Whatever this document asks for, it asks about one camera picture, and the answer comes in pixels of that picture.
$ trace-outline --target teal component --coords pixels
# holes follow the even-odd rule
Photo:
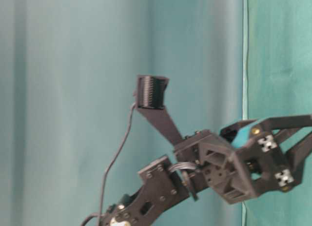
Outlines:
[[[250,129],[255,123],[251,123],[238,131],[235,139],[231,143],[234,148],[241,148],[248,141]]]

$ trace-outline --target wire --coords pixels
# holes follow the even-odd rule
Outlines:
[[[83,222],[81,223],[80,226],[85,226],[90,220],[92,220],[95,217],[97,217],[97,226],[100,226],[100,224],[101,224],[101,217],[105,215],[105,214],[102,214],[102,211],[103,211],[104,191],[105,191],[106,179],[107,179],[107,176],[108,176],[108,173],[109,173],[111,167],[114,165],[116,159],[118,158],[119,154],[121,153],[122,148],[125,145],[125,142],[126,142],[126,140],[128,138],[128,135],[129,135],[129,132],[130,132],[130,129],[131,129],[131,124],[132,124],[133,110],[134,110],[135,107],[136,107],[136,104],[133,103],[131,105],[131,109],[130,109],[130,113],[129,113],[129,122],[128,122],[128,127],[127,127],[126,134],[125,134],[124,138],[122,139],[122,142],[121,142],[121,144],[120,144],[120,146],[118,148],[117,153],[113,157],[113,160],[110,162],[110,164],[108,165],[107,169],[104,172],[103,179],[102,179],[102,186],[101,186],[99,211],[98,211],[98,213],[93,213],[93,214],[88,215],[83,220]]]
[[[197,171],[198,166],[196,164],[194,164],[194,163],[191,163],[191,162],[179,162],[179,163],[171,165],[168,168],[168,171],[170,173],[174,173],[177,170],[186,170],[186,169],[187,170],[195,170],[195,171]]]
[[[85,226],[90,220],[92,220],[93,218],[97,217],[98,213],[92,213],[90,215],[88,215],[81,223],[80,226]]]

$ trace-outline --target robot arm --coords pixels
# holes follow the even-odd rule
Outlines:
[[[101,218],[103,226],[149,226],[209,187],[234,204],[268,191],[287,192],[302,182],[312,132],[285,154],[280,144],[312,126],[311,115],[239,121],[219,135],[203,130],[182,138],[163,105],[167,84],[165,77],[138,76],[136,109],[174,146],[177,163],[163,156],[140,170],[142,187],[110,206]]]

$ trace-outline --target black cable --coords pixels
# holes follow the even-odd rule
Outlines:
[[[92,220],[93,218],[95,218],[95,217],[97,217],[97,216],[98,216],[97,213],[93,213],[93,214],[88,215],[88,216],[82,221],[82,223],[81,223],[80,226],[85,226],[90,220]]]
[[[128,127],[127,127],[127,131],[126,134],[121,142],[121,145],[119,146],[119,149],[117,151],[117,153],[115,154],[113,160],[111,161],[111,163],[108,165],[108,168],[105,170],[104,175],[103,175],[103,179],[102,179],[102,186],[101,186],[101,195],[100,195],[100,205],[99,205],[99,211],[98,213],[93,213],[90,214],[87,218],[85,218],[85,220],[82,222],[81,226],[85,226],[91,219],[97,217],[97,226],[100,226],[101,224],[101,217],[102,215],[102,210],[103,210],[103,203],[104,203],[104,191],[105,191],[105,184],[106,184],[106,179],[108,176],[108,173],[111,169],[111,167],[114,165],[116,159],[118,158],[120,152],[122,151],[122,148],[128,138],[130,129],[131,129],[131,124],[132,124],[132,115],[133,115],[133,110],[136,107],[136,104],[133,103],[130,109],[130,113],[129,113],[129,123],[128,123]]]

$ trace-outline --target teal curtain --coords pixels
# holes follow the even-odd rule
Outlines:
[[[311,114],[312,0],[246,0],[249,118]],[[304,130],[296,139],[308,132]],[[286,150],[295,140],[283,144]],[[310,226],[312,159],[302,185],[245,203],[247,226]]]
[[[0,224],[79,225],[126,129],[137,74],[171,79],[183,135],[242,116],[242,0],[0,0]],[[137,113],[105,206],[172,147]],[[154,225],[241,225],[212,190]]]

